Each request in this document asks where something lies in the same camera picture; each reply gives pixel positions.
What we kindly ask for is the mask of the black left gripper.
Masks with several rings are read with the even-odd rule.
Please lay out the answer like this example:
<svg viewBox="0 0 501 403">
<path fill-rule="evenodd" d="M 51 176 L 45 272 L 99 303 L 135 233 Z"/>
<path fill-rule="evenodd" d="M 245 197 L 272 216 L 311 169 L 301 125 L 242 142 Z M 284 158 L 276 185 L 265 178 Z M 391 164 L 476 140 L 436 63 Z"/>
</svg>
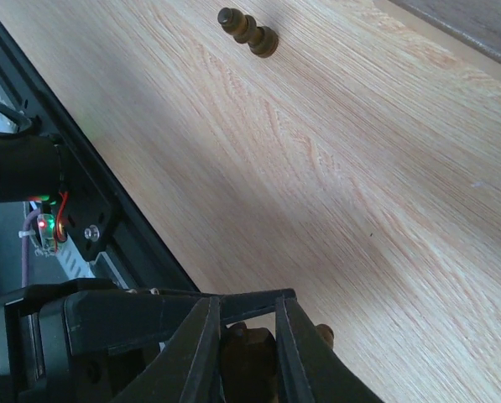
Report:
<svg viewBox="0 0 501 403">
<path fill-rule="evenodd" d="M 109 402 L 159 353 L 162 299 L 110 280 L 0 298 L 1 402 Z"/>
</svg>

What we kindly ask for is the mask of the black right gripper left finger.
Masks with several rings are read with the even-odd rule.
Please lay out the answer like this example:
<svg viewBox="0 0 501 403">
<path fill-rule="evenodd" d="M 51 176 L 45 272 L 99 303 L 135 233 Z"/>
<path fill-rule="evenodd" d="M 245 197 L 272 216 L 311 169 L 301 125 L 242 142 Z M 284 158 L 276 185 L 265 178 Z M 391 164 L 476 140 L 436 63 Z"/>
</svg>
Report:
<svg viewBox="0 0 501 403">
<path fill-rule="evenodd" d="M 220 402 L 220 313 L 218 296 L 200 299 L 163 352 L 112 400 Z"/>
</svg>

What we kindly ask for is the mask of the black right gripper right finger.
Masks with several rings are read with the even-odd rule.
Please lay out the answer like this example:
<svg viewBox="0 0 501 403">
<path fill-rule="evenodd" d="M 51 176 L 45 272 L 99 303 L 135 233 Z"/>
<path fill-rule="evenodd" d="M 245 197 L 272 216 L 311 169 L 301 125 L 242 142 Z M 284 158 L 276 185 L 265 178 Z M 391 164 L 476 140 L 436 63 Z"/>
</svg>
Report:
<svg viewBox="0 0 501 403">
<path fill-rule="evenodd" d="M 295 299 L 275 307 L 280 402 L 380 402 L 326 344 Z"/>
</svg>

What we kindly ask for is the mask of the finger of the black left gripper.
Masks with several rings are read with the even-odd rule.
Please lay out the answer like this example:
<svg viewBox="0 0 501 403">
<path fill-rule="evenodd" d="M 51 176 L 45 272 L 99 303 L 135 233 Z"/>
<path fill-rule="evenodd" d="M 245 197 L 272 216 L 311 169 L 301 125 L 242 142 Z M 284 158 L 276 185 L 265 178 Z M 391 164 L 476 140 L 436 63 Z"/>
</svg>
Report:
<svg viewBox="0 0 501 403">
<path fill-rule="evenodd" d="M 231 295 L 162 290 L 158 295 L 124 290 L 84 290 L 65 299 L 72 353 L 107 350 L 122 353 L 172 337 L 195 304 L 218 299 L 223 326 L 274 311 L 279 298 L 295 298 L 292 289 Z"/>
</svg>

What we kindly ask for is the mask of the dark king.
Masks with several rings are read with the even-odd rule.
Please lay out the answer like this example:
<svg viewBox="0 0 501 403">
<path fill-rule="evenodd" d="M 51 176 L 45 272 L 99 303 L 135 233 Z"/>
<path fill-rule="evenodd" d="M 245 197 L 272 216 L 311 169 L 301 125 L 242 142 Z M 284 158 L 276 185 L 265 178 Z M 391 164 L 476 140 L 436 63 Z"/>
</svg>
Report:
<svg viewBox="0 0 501 403">
<path fill-rule="evenodd" d="M 276 402 L 277 372 L 276 341 L 268 328 L 239 322 L 222 334 L 220 373 L 226 402 Z"/>
</svg>

